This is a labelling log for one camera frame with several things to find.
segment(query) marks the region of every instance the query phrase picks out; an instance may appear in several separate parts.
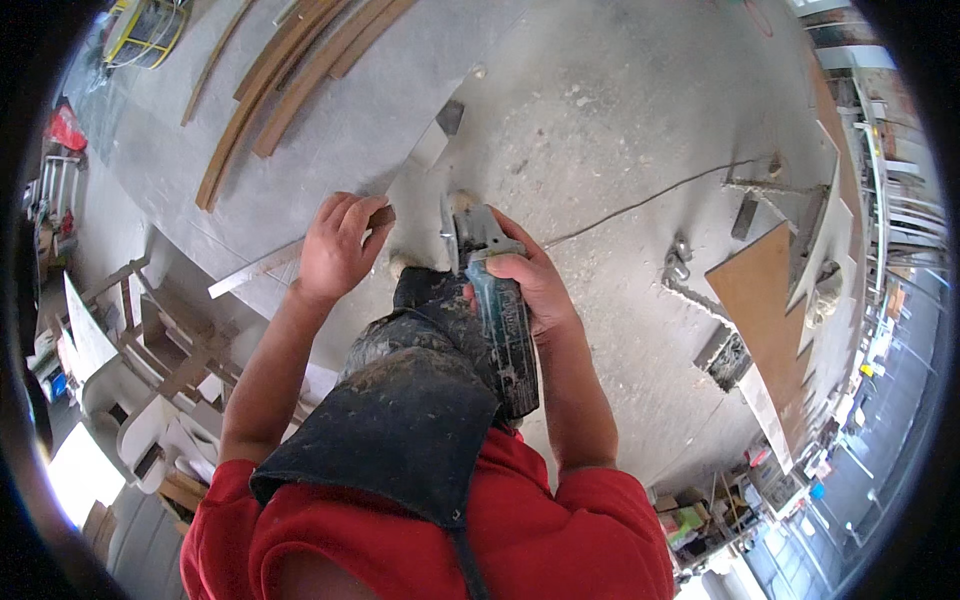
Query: metal rod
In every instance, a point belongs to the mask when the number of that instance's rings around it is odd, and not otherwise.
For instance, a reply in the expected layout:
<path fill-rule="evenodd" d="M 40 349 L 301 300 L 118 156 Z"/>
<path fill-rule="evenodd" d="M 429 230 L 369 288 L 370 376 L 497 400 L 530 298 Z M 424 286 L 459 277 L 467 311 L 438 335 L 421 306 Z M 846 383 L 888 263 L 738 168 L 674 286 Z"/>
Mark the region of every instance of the metal rod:
<path fill-rule="evenodd" d="M 66 163 L 60 165 L 60 189 L 57 190 L 57 216 L 63 218 L 63 194 L 66 192 Z"/>
<path fill-rule="evenodd" d="M 809 31 L 811 29 L 821 29 L 823 27 L 839 27 L 841 25 L 867 25 L 867 21 L 836 21 L 833 23 L 821 23 L 819 25 L 807 25 L 804 27 L 805 30 Z"/>
<path fill-rule="evenodd" d="M 860 536 L 858 536 L 858 535 L 856 534 L 856 531 L 853 529 L 853 523 L 847 521 L 846 528 L 847 528 L 847 533 L 850 534 L 851 537 L 853 537 L 853 542 L 856 543 L 856 547 L 857 547 L 857 548 L 862 548 L 862 547 L 863 547 L 863 540 L 860 539 Z"/>
<path fill-rule="evenodd" d="M 949 282 L 947 282 L 946 279 L 942 278 L 941 276 L 937 275 L 936 273 L 933 273 L 933 271 L 932 271 L 929 267 L 924 267 L 924 271 L 930 273 L 930 274 L 933 276 L 934 279 L 936 279 L 937 281 L 940 281 L 941 283 L 943 283 L 943 284 L 944 284 L 944 287 L 946 287 L 948 290 L 949 290 L 949 289 L 952 289 L 952 288 L 950 287 Z"/>
<path fill-rule="evenodd" d="M 80 162 L 80 159 L 76 156 L 59 156 L 59 155 L 47 155 L 47 160 L 61 160 L 63 162 Z"/>
<path fill-rule="evenodd" d="M 900 338 L 894 338 L 894 341 L 897 342 L 897 345 L 898 345 L 900 348 L 903 348 L 903 349 L 906 350 L 907 352 L 913 354 L 914 357 L 915 357 L 917 360 L 919 360 L 920 362 L 924 363 L 924 366 L 925 366 L 930 372 L 932 372 L 933 374 L 937 374 L 936 370 L 933 369 L 933 366 L 930 365 L 930 363 L 926 362 L 926 361 L 924 360 L 924 358 L 923 358 L 920 354 L 918 354 L 914 349 L 912 349 L 910 346 L 908 346 L 903 340 L 901 340 Z"/>
<path fill-rule="evenodd" d="M 53 205 L 54 189 L 56 189 L 59 179 L 60 179 L 60 169 L 57 168 L 57 163 L 51 162 L 50 163 L 50 189 L 47 190 L 47 203 L 50 206 Z"/>
<path fill-rule="evenodd" d="M 47 185 L 50 183 L 50 165 L 49 160 L 43 161 L 43 176 L 40 179 L 40 198 L 47 197 Z"/>
<path fill-rule="evenodd" d="M 70 189 L 70 210 L 76 210 L 77 208 L 77 185 L 80 182 L 80 169 L 77 168 L 77 165 L 73 165 L 73 186 Z"/>

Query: metal bar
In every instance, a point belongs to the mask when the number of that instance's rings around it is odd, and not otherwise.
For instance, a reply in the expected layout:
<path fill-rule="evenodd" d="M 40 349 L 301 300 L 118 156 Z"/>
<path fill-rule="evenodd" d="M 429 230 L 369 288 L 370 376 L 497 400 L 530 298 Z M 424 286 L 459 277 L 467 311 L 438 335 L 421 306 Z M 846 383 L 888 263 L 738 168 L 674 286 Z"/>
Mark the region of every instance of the metal bar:
<path fill-rule="evenodd" d="M 54 189 L 57 187 L 58 179 L 60 178 L 60 169 L 57 168 L 56 162 L 50 163 L 50 189 L 47 190 L 47 203 L 53 203 Z"/>
<path fill-rule="evenodd" d="M 887 170 L 888 171 L 897 171 L 898 173 L 906 173 L 908 175 L 920 176 L 920 167 L 916 163 L 907 162 L 905 160 L 887 160 Z"/>
<path fill-rule="evenodd" d="M 926 361 L 924 360 L 924 358 L 923 358 L 920 354 L 918 354 L 918 353 L 916 352 L 916 350 L 912 349 L 912 348 L 911 348 L 909 345 L 907 345 L 903 340 L 901 340 L 900 338 L 894 338 L 893 342 L 895 342 L 895 343 L 897 344 L 897 345 L 895 346 L 895 348 L 902 348 L 902 349 L 906 350 L 907 352 L 909 352 L 910 354 L 913 354 L 913 357 L 914 357 L 914 358 L 916 358 L 916 359 L 919 360 L 920 362 L 924 363 L 924 366 L 926 367 L 926 369 L 927 369 L 928 371 L 932 372 L 933 374 L 937 374 L 937 371 L 933 368 L 933 366 L 930 365 L 930 363 L 926 362 Z"/>
<path fill-rule="evenodd" d="M 888 197 L 890 200 L 898 200 L 898 201 L 900 201 L 900 202 L 905 202 L 905 203 L 919 204 L 920 206 L 926 206 L 926 207 L 928 207 L 928 208 L 933 208 L 933 209 L 935 209 L 935 210 L 939 210 L 940 212 L 943 212 L 943 211 L 944 211 L 944 208 L 943 208 L 942 206 L 940 206 L 939 204 L 930 203 L 930 202 L 927 202 L 926 200 L 919 200 L 919 199 L 917 199 L 917 198 L 910 198 L 909 196 L 901 196 L 900 194 L 887 194 L 887 197 Z"/>
<path fill-rule="evenodd" d="M 804 30 L 822 29 L 824 27 L 839 27 L 841 25 L 867 25 L 867 21 L 836 21 L 834 23 L 821 23 L 820 25 L 807 25 Z"/>
<path fill-rule="evenodd" d="M 934 233 L 934 232 L 932 232 L 932 231 L 923 231 L 922 229 L 905 228 L 905 227 L 901 227 L 901 226 L 899 226 L 899 225 L 892 225 L 892 226 L 890 226 L 890 230 L 891 230 L 891 231 L 898 231 L 898 232 L 900 232 L 900 233 L 905 233 L 906 235 L 916 235 L 916 236 L 918 236 L 918 237 L 924 237 L 924 238 L 926 238 L 926 239 L 928 239 L 928 240 L 933 240 L 934 242 L 942 242 L 942 241 L 943 241 L 943 237 L 942 237 L 942 236 L 937 235 L 936 233 Z"/>
<path fill-rule="evenodd" d="M 867 145 L 870 147 L 870 161 L 873 163 L 874 186 L 876 187 L 876 216 L 879 220 L 877 224 L 876 237 L 876 288 L 883 289 L 883 272 L 887 262 L 887 243 L 890 239 L 887 228 L 890 224 L 889 212 L 886 205 L 886 190 L 883 187 L 885 177 L 885 166 L 883 157 L 877 151 L 878 146 L 874 139 L 874 128 L 867 123 L 854 123 L 854 127 L 862 129 L 867 134 Z"/>
<path fill-rule="evenodd" d="M 77 208 L 77 186 L 80 182 L 80 169 L 73 165 L 73 188 L 70 190 L 70 210 Z"/>
<path fill-rule="evenodd" d="M 80 162 L 80 159 L 76 156 L 58 156 L 58 155 L 47 155 L 47 160 L 59 160 L 61 162 Z"/>
<path fill-rule="evenodd" d="M 942 278 L 941 276 L 937 275 L 936 273 L 933 273 L 933 271 L 932 271 L 929 267 L 924 267 L 924 271 L 927 271 L 928 273 L 930 273 L 930 274 L 933 276 L 934 279 L 936 279 L 937 281 L 940 281 L 941 283 L 943 283 L 943 284 L 944 284 L 944 287 L 946 287 L 948 290 L 953 289 L 952 286 L 949 284 L 949 282 L 948 282 L 946 279 Z"/>
<path fill-rule="evenodd" d="M 49 160 L 43 161 L 43 175 L 40 179 L 40 198 L 47 197 L 47 186 L 50 184 L 50 167 L 52 164 Z"/>
<path fill-rule="evenodd" d="M 66 191 L 66 163 L 60 165 L 60 189 L 57 190 L 57 216 L 63 218 L 63 194 Z"/>
<path fill-rule="evenodd" d="M 921 219 L 907 214 L 900 214 L 896 210 L 892 210 L 890 213 L 891 221 L 900 221 L 901 223 L 906 223 L 907 225 L 912 225 L 918 228 L 926 228 L 934 233 L 937 233 L 941 236 L 947 235 L 947 228 L 929 221 L 927 219 Z"/>
<path fill-rule="evenodd" d="M 941 215 L 930 214 L 929 212 L 923 212 L 922 210 L 915 210 L 913 208 L 907 208 L 906 206 L 900 204 L 892 204 L 890 206 L 891 210 L 894 210 L 898 213 L 904 213 L 909 215 L 914 215 L 915 217 L 920 217 L 934 223 L 943 225 L 945 223 L 944 217 Z"/>
<path fill-rule="evenodd" d="M 793 534 L 793 537 L 800 543 L 801 548 L 804 549 L 804 554 L 810 559 L 810 562 L 813 563 L 813 568 L 817 570 L 817 574 L 820 575 L 821 581 L 824 582 L 824 585 L 827 586 L 827 591 L 833 591 L 833 586 L 830 584 L 829 579 L 827 579 L 827 574 L 824 572 L 824 568 L 820 566 L 820 561 L 817 560 L 817 556 L 813 553 L 813 550 L 810 548 L 809 544 L 806 543 L 805 535 L 803 532 L 797 531 L 797 526 L 793 522 L 787 523 L 787 528 L 790 530 L 790 533 Z"/>

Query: cardboard box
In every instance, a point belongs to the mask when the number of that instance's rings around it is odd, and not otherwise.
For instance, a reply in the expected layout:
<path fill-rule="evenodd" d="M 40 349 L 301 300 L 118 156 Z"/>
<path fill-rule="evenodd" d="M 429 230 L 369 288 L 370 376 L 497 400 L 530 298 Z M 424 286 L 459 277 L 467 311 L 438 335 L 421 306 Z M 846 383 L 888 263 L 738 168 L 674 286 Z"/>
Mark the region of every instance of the cardboard box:
<path fill-rule="evenodd" d="M 658 513 L 666 513 L 676 508 L 680 508 L 680 505 L 677 504 L 677 500 L 670 494 L 657 498 L 657 504 L 654 504 L 654 510 Z"/>

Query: brown board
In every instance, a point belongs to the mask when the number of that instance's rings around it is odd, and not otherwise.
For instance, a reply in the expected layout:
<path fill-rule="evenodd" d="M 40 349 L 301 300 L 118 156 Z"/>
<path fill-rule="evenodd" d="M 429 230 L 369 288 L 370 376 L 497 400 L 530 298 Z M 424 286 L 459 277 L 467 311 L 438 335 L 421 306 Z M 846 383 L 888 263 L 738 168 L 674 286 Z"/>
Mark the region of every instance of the brown board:
<path fill-rule="evenodd" d="M 210 52 L 210 56 L 206 59 L 204 70 L 200 72 L 200 78 L 197 79 L 197 82 L 193 86 L 193 93 L 190 94 L 190 101 L 186 103 L 186 109 L 183 111 L 183 118 L 180 120 L 181 127 L 186 127 L 186 124 L 190 122 L 191 118 L 193 118 L 193 111 L 197 107 L 197 101 L 200 100 L 200 94 L 204 91 L 204 85 L 206 85 L 206 80 L 210 77 L 210 72 L 220 60 L 220 55 L 224 51 L 224 46 L 227 45 L 227 40 L 233 35 L 233 30 L 237 28 L 237 25 L 240 24 L 240 21 L 250 10 L 250 7 L 253 6 L 254 2 L 256 2 L 256 0 L 244 0 L 243 6 L 241 6 L 240 10 L 237 11 L 237 14 L 233 16 L 233 18 L 227 24 L 227 28 L 224 29 L 224 32 L 220 35 L 220 39 L 217 40 L 217 45 L 213 47 L 213 50 Z"/>
<path fill-rule="evenodd" d="M 270 115 L 267 125 L 253 143 L 253 152 L 260 157 L 274 153 L 283 133 L 293 120 L 300 105 L 306 100 L 314 87 L 329 72 L 333 63 L 340 58 L 347 47 L 370 25 L 376 17 L 386 10 L 391 0 L 369 0 L 355 12 L 350 19 L 330 38 L 323 48 L 298 74 L 283 94 L 279 106 Z"/>
<path fill-rule="evenodd" d="M 402 14 L 407 12 L 407 9 L 414 5 L 414 2 L 417 0 L 394 0 L 390 3 L 390 6 L 377 16 L 373 20 L 373 23 L 367 26 L 363 30 L 363 33 L 360 34 L 353 42 L 350 43 L 350 46 L 347 46 L 347 50 L 344 51 L 344 54 L 340 55 L 340 58 L 333 63 L 333 66 L 330 67 L 330 77 L 333 79 L 343 78 L 350 68 L 360 60 L 360 57 L 363 56 L 367 49 L 370 48 L 378 37 L 380 37 L 383 32 L 387 31 L 391 25 L 394 24 Z"/>
<path fill-rule="evenodd" d="M 789 261 L 790 229 L 783 222 L 706 277 L 750 351 L 795 452 L 804 435 L 804 384 L 812 346 L 798 356 L 806 299 L 786 312 Z"/>
<path fill-rule="evenodd" d="M 308 34 L 313 32 L 314 26 L 324 18 L 331 6 L 332 0 L 321 0 L 317 4 L 311 5 L 304 18 L 297 22 L 290 35 L 283 39 L 283 42 L 267 58 L 253 78 L 250 89 L 247 90 L 243 100 L 240 101 L 240 106 L 230 117 L 227 129 L 213 152 L 210 164 L 206 167 L 206 173 L 204 173 L 204 178 L 200 182 L 200 189 L 197 190 L 196 204 L 199 208 L 207 212 L 213 211 L 220 185 L 227 173 L 227 166 L 233 156 L 237 141 L 247 132 L 251 115 L 263 104 L 267 90 L 276 84 L 279 67 L 290 54 L 303 52 L 309 47 L 313 39 L 309 38 Z"/>
<path fill-rule="evenodd" d="M 247 90 L 250 89 L 250 84 L 253 83 L 253 78 L 256 77 L 256 74 L 263 68 L 264 62 L 267 61 L 269 57 L 276 49 L 283 43 L 283 40 L 290 35 L 290 32 L 293 31 L 294 27 L 297 26 L 303 19 L 303 2 L 298 2 L 297 6 L 294 7 L 293 11 L 290 13 L 280 26 L 276 28 L 274 36 L 270 38 L 270 41 L 267 42 L 267 45 L 263 47 L 263 51 L 256 57 L 256 60 L 253 61 L 251 67 L 247 70 L 247 74 L 244 75 L 243 80 L 240 81 L 240 85 L 237 86 L 236 91 L 233 92 L 233 99 L 236 101 L 243 100 L 243 97 L 247 94 Z"/>

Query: plywood sheet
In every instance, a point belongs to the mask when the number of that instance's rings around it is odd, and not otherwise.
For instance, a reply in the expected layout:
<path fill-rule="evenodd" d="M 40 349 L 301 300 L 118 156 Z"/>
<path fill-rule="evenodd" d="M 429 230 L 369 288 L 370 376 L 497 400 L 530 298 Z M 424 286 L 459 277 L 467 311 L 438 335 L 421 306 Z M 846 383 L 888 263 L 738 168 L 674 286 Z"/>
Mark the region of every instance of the plywood sheet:
<path fill-rule="evenodd" d="M 706 277 L 756 363 L 793 452 L 804 434 L 810 348 L 798 356 L 805 300 L 786 312 L 789 258 L 790 229 L 783 222 Z"/>

